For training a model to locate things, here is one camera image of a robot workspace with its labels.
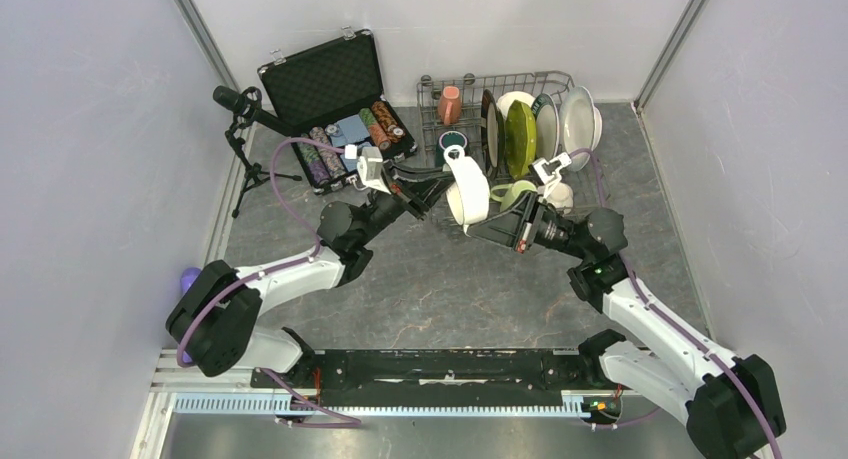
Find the dark striped plate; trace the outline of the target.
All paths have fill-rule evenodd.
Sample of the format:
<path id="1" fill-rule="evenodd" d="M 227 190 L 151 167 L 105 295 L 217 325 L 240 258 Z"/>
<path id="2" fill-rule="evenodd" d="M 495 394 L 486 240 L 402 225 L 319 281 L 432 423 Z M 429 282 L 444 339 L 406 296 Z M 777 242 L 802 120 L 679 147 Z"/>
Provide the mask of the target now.
<path id="1" fill-rule="evenodd" d="M 504 161 L 505 136 L 503 115 L 491 90 L 484 89 L 481 102 L 481 144 L 485 159 L 485 174 L 494 180 Z"/>

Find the small white cup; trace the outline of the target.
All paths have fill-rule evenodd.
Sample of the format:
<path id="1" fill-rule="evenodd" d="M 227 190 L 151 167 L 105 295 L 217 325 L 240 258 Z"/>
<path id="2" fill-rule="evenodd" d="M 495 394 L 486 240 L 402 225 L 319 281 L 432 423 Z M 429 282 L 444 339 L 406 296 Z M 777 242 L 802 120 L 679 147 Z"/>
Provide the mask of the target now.
<path id="1" fill-rule="evenodd" d="M 562 214 L 569 214 L 574 207 L 574 192 L 570 185 L 557 181 L 544 187 L 542 199 Z"/>

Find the teal rimmed patterned plate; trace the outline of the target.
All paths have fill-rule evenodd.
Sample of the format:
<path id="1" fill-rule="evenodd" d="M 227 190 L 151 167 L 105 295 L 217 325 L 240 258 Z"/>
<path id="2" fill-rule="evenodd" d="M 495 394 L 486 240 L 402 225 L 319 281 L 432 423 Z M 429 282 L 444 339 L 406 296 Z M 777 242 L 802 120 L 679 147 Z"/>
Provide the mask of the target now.
<path id="1" fill-rule="evenodd" d="M 559 151 L 559 115 L 557 106 L 550 94 L 540 93 L 534 100 L 531 111 L 535 118 L 537 131 L 536 155 L 550 160 Z"/>

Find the light green mug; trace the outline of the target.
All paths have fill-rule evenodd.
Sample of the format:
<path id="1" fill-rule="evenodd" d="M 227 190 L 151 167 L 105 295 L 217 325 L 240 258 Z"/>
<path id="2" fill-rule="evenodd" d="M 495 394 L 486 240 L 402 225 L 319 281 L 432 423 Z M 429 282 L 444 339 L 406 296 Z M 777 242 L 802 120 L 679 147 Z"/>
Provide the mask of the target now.
<path id="1" fill-rule="evenodd" d="M 499 211 L 507 210 L 524 192 L 537 192 L 531 181 L 519 180 L 509 184 L 495 185 L 490 189 L 490 199 L 499 204 Z"/>

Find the black microphone on tripod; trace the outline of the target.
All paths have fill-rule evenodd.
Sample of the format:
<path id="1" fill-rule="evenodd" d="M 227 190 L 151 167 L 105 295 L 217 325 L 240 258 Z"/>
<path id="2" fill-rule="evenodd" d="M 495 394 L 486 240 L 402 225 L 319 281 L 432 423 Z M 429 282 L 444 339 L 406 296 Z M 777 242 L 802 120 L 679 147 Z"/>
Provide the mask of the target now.
<path id="1" fill-rule="evenodd" d="M 225 85 L 217 86 L 212 98 L 215 103 L 232 113 L 232 122 L 225 130 L 225 139 L 236 159 L 244 167 L 243 181 L 238 193 L 236 204 L 231 211 L 231 217 L 236 219 L 240 215 L 240 209 L 244 196 L 271 179 L 284 178 L 301 182 L 303 177 L 296 174 L 285 174 L 268 171 L 258 162 L 251 162 L 248 158 L 247 135 L 249 130 L 260 124 L 273 129 L 273 125 L 282 125 L 282 122 L 273 114 L 262 107 L 262 93 L 254 86 L 248 87 L 241 92 Z"/>

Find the white two-handled soup cup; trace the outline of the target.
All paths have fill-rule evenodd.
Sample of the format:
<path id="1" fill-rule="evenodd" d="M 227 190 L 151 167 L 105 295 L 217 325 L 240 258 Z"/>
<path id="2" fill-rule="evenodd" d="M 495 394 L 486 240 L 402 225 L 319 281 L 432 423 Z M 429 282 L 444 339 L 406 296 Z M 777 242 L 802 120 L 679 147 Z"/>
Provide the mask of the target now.
<path id="1" fill-rule="evenodd" d="M 457 146 L 445 152 L 443 170 L 450 172 L 454 179 L 454 184 L 445 193 L 451 214 L 468 236 L 470 226 L 486 220 L 489 215 L 488 180 L 478 163 Z"/>

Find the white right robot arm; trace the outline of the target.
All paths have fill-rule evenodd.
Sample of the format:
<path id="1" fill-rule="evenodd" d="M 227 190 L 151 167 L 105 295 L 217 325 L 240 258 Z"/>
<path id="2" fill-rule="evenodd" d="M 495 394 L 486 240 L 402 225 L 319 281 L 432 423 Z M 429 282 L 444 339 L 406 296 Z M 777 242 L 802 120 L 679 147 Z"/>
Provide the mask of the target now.
<path id="1" fill-rule="evenodd" d="M 650 292 L 621 254 L 621 214 L 597 208 L 571 220 L 525 192 L 464 231 L 519 253 L 539 245 L 579 259 L 567 272 L 576 296 L 638 340 L 607 330 L 584 341 L 577 371 L 585 384 L 611 381 L 650 400 L 706 458 L 754 458 L 764 448 L 781 457 L 786 421 L 773 369 L 700 333 Z"/>

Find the white scalloped bowl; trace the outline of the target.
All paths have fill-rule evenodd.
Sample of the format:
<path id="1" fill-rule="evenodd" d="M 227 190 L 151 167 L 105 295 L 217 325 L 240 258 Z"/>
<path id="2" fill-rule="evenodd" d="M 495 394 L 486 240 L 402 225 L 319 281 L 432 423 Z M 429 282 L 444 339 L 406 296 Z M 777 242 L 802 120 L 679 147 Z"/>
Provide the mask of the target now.
<path id="1" fill-rule="evenodd" d="M 496 105 L 501 115 L 506 118 L 513 103 L 519 102 L 531 107 L 534 101 L 535 97 L 530 93 L 524 91 L 511 91 L 501 95 L 497 99 Z"/>

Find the white plain plate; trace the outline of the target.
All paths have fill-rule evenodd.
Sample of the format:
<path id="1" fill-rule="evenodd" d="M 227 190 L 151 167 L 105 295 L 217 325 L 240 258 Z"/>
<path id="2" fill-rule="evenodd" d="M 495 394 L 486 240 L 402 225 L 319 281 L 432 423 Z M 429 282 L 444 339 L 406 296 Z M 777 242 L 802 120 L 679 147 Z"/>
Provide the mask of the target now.
<path id="1" fill-rule="evenodd" d="M 575 86 L 563 100 L 560 109 L 561 146 L 569 154 L 569 171 L 578 172 L 589 162 L 587 153 L 577 154 L 578 149 L 594 150 L 599 141 L 595 140 L 598 121 L 596 107 L 590 92 L 583 86 Z"/>

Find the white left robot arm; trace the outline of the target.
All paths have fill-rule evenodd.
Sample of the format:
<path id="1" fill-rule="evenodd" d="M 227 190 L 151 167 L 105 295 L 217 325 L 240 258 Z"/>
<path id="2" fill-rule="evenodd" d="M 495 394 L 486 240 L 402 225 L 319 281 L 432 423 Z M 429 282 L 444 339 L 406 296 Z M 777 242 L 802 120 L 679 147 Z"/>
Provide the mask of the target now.
<path id="1" fill-rule="evenodd" d="M 208 263 L 166 320 L 177 364 L 207 377 L 233 368 L 269 369 L 290 386 L 306 384 L 314 360 L 304 345 L 287 329 L 258 327 L 258 319 L 292 299 L 357 279 L 373 257 L 368 243 L 404 214 L 426 216 L 453 183 L 445 173 L 422 181 L 399 177 L 360 205 L 327 204 L 316 243 L 305 252 L 258 266 Z"/>

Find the purple cylinder object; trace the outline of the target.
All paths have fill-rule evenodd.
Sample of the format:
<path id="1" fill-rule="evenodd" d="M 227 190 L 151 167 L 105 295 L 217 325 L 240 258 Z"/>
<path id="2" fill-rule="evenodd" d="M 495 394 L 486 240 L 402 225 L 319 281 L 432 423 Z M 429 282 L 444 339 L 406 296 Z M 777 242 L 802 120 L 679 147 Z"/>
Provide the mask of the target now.
<path id="1" fill-rule="evenodd" d="M 183 270 L 180 276 L 180 293 L 184 296 L 201 274 L 201 269 L 197 267 L 189 267 Z"/>

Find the green scalloped plate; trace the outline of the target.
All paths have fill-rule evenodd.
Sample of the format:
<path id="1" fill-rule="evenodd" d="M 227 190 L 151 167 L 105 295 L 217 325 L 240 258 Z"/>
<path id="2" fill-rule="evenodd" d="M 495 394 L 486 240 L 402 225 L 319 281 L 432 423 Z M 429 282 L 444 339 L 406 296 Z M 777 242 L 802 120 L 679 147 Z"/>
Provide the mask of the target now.
<path id="1" fill-rule="evenodd" d="M 514 101 L 505 122 L 505 153 L 507 171 L 514 180 L 529 173 L 536 159 L 537 126 L 531 107 Z"/>

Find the orange mug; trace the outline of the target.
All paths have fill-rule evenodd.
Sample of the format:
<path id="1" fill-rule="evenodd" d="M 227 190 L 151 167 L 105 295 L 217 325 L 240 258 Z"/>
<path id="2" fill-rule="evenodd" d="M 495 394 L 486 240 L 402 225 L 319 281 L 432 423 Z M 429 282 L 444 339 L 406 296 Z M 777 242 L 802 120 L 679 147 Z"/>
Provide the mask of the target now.
<path id="1" fill-rule="evenodd" d="M 462 98 L 461 90 L 457 86 L 446 86 L 442 89 L 437 112 L 444 126 L 458 122 L 462 113 Z"/>

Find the black poker chip case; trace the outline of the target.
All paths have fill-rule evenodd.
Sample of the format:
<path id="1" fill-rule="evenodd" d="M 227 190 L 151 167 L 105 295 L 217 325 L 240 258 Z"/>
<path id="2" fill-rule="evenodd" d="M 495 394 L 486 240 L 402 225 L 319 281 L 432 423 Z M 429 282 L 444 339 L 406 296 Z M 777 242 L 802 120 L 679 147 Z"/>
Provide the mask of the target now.
<path id="1" fill-rule="evenodd" d="M 362 109 L 380 102 L 402 131 L 387 134 L 389 144 L 380 147 L 383 156 L 400 162 L 418 152 L 416 139 L 385 95 L 369 29 L 346 28 L 339 38 L 259 66 L 257 75 L 284 124 L 284 136 L 308 138 L 316 127 L 339 126 L 349 117 L 359 120 Z"/>

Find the dark green mug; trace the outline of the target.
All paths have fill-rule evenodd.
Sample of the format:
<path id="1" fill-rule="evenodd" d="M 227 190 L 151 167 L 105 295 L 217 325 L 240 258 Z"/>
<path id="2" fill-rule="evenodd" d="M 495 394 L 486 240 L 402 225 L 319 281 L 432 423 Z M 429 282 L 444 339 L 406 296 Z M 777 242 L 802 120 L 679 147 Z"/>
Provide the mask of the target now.
<path id="1" fill-rule="evenodd" d="M 460 131 L 449 130 L 438 137 L 435 154 L 437 168 L 442 168 L 445 165 L 445 152 L 453 146 L 461 147 L 465 153 L 468 153 L 467 136 Z"/>

